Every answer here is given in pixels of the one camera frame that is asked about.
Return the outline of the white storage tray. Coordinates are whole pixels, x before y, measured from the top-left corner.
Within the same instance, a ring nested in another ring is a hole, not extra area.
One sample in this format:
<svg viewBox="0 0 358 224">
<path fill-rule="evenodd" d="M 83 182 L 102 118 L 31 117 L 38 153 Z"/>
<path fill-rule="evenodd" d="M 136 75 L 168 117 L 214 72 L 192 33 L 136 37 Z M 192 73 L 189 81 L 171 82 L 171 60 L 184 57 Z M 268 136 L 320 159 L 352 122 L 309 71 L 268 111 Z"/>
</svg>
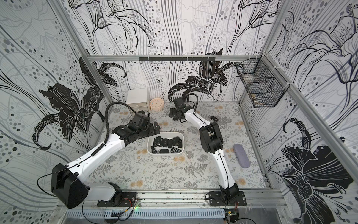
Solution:
<svg viewBox="0 0 358 224">
<path fill-rule="evenodd" d="M 163 132 L 150 136 L 147 152 L 154 156 L 179 156 L 184 153 L 184 135 L 179 132 Z"/>
</svg>

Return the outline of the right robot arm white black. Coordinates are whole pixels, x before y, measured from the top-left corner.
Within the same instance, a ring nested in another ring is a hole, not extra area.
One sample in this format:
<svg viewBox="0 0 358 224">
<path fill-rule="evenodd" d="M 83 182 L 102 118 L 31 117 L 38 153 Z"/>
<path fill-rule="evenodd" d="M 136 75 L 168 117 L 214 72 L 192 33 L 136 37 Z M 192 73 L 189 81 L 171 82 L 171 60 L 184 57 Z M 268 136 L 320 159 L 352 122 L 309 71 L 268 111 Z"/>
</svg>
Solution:
<svg viewBox="0 0 358 224">
<path fill-rule="evenodd" d="M 174 105 L 175 108 L 170 109 L 169 117 L 174 121 L 184 119 L 199 130 L 201 146 L 212 157 L 217 169 L 223 199 L 232 200 L 239 196 L 239 187 L 229 171 L 224 156 L 223 137 L 217 122 L 201 117 L 196 112 L 196 107 L 186 105 L 182 98 L 175 99 Z"/>
</svg>

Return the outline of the silver black bmw key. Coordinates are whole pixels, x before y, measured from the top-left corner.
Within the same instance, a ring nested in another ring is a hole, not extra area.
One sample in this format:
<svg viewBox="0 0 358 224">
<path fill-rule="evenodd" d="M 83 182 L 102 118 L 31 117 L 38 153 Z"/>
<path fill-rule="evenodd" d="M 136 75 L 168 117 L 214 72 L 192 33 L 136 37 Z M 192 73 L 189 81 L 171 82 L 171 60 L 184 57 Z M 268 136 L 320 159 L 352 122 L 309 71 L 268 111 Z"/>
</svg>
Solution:
<svg viewBox="0 0 358 224">
<path fill-rule="evenodd" d="M 179 148 L 175 148 L 175 147 L 171 148 L 171 153 L 172 154 L 179 154 L 181 152 L 182 152 L 182 150 L 179 149 Z"/>
</svg>

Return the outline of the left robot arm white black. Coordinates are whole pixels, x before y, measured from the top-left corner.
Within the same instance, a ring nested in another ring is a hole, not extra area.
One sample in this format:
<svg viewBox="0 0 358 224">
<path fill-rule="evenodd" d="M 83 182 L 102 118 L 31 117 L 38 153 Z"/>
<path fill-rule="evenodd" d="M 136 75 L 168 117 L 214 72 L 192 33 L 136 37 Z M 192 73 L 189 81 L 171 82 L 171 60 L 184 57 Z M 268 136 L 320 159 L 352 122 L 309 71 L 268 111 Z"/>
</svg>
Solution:
<svg viewBox="0 0 358 224">
<path fill-rule="evenodd" d="M 97 201 L 100 207 L 118 207 L 124 203 L 120 187 L 112 182 L 91 184 L 87 182 L 107 159 L 136 140 L 160 133 L 157 122 L 152 123 L 143 112 L 134 115 L 127 125 L 107 130 L 105 140 L 78 159 L 52 169 L 51 192 L 68 208 L 73 209 L 85 201 Z"/>
</svg>

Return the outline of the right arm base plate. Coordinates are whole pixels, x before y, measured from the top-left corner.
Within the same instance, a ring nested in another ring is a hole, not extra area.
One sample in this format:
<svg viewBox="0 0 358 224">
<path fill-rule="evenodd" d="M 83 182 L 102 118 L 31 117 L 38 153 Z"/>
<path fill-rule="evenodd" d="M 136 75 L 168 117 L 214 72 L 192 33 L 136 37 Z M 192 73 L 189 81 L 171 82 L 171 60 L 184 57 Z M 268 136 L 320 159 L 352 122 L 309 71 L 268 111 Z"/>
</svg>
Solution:
<svg viewBox="0 0 358 224">
<path fill-rule="evenodd" d="M 247 206 L 246 197 L 243 191 L 239 191 L 239 194 L 233 198 L 222 196 L 222 192 L 220 191 L 210 191 L 207 193 L 206 199 L 209 200 L 209 204 L 212 207 Z"/>
</svg>

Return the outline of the black silver mercedes key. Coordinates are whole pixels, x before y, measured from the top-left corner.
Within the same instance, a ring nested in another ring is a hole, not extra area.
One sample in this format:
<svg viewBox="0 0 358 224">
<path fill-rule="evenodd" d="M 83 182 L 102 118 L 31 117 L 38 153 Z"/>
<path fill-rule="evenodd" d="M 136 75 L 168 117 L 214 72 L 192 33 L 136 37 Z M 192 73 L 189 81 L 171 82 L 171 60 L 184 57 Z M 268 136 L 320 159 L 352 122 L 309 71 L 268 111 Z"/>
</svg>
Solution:
<svg viewBox="0 0 358 224">
<path fill-rule="evenodd" d="M 152 154 L 157 154 L 157 149 L 154 146 L 151 146 Z"/>
</svg>

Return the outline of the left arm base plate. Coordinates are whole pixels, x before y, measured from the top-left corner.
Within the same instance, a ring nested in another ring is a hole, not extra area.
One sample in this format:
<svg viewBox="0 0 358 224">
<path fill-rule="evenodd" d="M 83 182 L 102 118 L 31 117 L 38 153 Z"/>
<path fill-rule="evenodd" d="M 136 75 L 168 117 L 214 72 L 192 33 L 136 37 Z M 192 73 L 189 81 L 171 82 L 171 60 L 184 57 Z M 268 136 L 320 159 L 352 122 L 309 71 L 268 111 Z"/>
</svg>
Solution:
<svg viewBox="0 0 358 224">
<path fill-rule="evenodd" d="M 117 192 L 109 201 L 100 200 L 97 207 L 126 207 L 134 206 L 137 199 L 137 192 Z"/>
</svg>

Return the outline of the black car key audi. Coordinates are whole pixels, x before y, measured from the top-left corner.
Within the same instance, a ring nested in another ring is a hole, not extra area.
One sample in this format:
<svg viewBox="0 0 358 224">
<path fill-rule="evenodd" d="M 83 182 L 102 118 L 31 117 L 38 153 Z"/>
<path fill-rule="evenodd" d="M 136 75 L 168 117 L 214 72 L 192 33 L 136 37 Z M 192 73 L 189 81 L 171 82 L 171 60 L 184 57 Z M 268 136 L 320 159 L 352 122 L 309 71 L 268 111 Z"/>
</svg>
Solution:
<svg viewBox="0 0 358 224">
<path fill-rule="evenodd" d="M 180 143 L 180 137 L 179 136 L 176 136 L 172 139 L 172 145 L 173 146 L 178 146 Z"/>
</svg>

